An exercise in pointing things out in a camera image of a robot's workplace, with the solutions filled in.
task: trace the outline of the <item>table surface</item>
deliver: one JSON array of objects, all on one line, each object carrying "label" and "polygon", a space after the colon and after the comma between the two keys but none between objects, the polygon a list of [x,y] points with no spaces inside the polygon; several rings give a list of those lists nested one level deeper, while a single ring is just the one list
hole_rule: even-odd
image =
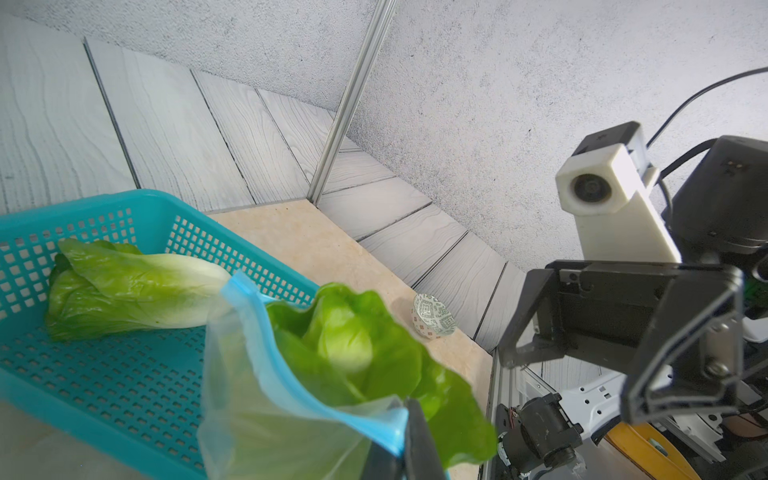
[{"label": "table surface", "polygon": [[[395,318],[409,325],[415,292],[306,200],[214,214],[217,222],[319,285],[342,282],[375,290]],[[482,409],[488,401],[492,359],[463,332],[427,340],[409,327],[434,359],[464,377]],[[89,445],[0,402],[0,465],[19,480],[145,478]],[[457,465],[452,480],[475,480],[477,465]]]}]

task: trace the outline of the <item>white bracket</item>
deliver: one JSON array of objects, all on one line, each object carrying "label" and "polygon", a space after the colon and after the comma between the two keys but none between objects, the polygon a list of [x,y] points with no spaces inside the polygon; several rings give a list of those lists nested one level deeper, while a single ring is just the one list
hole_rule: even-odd
[{"label": "white bracket", "polygon": [[563,412],[571,423],[578,423],[584,429],[581,440],[585,441],[619,415],[619,395],[625,378],[627,376],[623,373],[607,373],[587,385],[560,392]]},{"label": "white bracket", "polygon": [[[607,182],[610,193],[603,200],[590,203],[577,197],[574,184],[586,174]],[[645,181],[650,183],[653,176],[648,174]],[[576,220],[585,260],[680,263],[680,251],[623,144],[568,158],[555,181],[562,209]]]},{"label": "white bracket", "polygon": [[708,462],[724,462],[725,457],[715,442],[723,435],[699,415],[673,415],[659,423]]},{"label": "white bracket", "polygon": [[768,318],[752,320],[744,317],[744,339],[752,343],[763,343],[768,340]]}]

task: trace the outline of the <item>gray wall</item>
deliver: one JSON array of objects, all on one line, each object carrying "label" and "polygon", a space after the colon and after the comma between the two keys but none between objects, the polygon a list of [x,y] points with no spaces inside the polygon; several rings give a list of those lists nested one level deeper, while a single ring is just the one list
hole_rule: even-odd
[{"label": "gray wall", "polygon": [[336,110],[375,0],[0,0],[0,10]]},{"label": "gray wall", "polygon": [[[767,26],[765,0],[401,0],[350,137],[519,267],[581,258],[554,174],[583,136],[637,120],[650,137],[768,65]],[[651,161],[721,134],[768,140],[768,74],[700,98]]]}]

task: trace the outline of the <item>bok choy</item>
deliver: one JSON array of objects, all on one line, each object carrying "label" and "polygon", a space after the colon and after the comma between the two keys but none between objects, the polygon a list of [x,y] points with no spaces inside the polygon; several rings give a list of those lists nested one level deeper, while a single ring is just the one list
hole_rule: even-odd
[{"label": "bok choy", "polygon": [[199,258],[143,255],[125,243],[68,238],[58,244],[45,325],[53,340],[204,325],[230,274]]},{"label": "bok choy", "polygon": [[321,402],[338,407],[390,395],[417,399],[443,467],[482,463],[495,454],[496,431],[472,387],[437,363],[378,293],[355,294],[329,283],[309,309],[275,302],[266,311],[286,363]]}]

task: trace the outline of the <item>metal pole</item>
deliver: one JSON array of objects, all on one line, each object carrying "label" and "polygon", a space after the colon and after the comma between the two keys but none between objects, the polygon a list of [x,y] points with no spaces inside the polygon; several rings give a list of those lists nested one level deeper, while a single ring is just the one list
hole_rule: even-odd
[{"label": "metal pole", "polygon": [[344,95],[341,97],[339,111],[336,112],[336,118],[333,120],[330,132],[328,132],[326,146],[323,148],[323,155],[320,157],[315,176],[312,178],[310,191],[306,195],[307,200],[314,205],[317,205],[320,202],[320,197],[323,195],[323,188],[328,181],[331,167],[333,167],[333,161],[339,153],[341,142],[346,134],[347,128],[349,128],[349,123],[352,121],[352,116],[355,114],[357,102],[360,100],[362,89],[365,87],[366,80],[368,79],[368,74],[373,68],[373,62],[376,59],[376,55],[379,53],[379,48],[386,35],[386,30],[395,13],[397,1],[398,0],[379,0],[376,4],[376,10],[373,12],[371,25],[368,27],[366,38],[360,48],[360,55],[357,58],[355,69],[352,72],[352,76],[349,78],[349,83],[346,86]]}]

